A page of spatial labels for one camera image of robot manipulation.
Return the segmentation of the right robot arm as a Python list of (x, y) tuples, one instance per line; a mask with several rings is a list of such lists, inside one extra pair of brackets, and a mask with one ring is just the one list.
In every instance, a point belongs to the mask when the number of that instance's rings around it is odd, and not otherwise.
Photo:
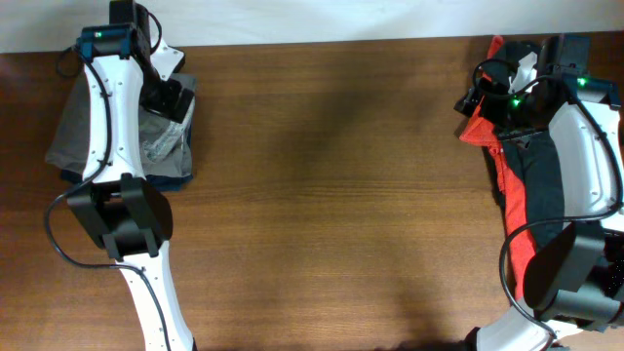
[(509, 310), (462, 350), (557, 350), (623, 324), (623, 162), (617, 85), (588, 70), (587, 37), (494, 37), (455, 105), (504, 215)]

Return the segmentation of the grey cargo shorts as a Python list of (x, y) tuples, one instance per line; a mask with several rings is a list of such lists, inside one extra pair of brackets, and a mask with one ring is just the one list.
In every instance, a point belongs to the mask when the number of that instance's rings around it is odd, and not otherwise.
[[(148, 176), (182, 178), (192, 174), (191, 126), (195, 105), (180, 123), (141, 109), (138, 113), (139, 156)], [(81, 74), (62, 111), (45, 161), (62, 170), (83, 173), (90, 141), (90, 97)]]

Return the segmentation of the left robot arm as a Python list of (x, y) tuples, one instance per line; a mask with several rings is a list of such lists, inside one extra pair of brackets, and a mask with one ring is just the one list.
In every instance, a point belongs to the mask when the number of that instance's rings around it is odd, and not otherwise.
[(124, 277), (147, 350), (194, 350), (170, 265), (174, 222), (167, 198), (146, 179), (140, 159), (139, 112), (182, 124), (194, 93), (173, 79), (180, 51), (150, 38), (155, 17), (135, 1), (112, 1), (106, 25), (83, 28), (73, 47), (84, 64), (90, 129), (80, 183), (62, 194), (109, 262)]

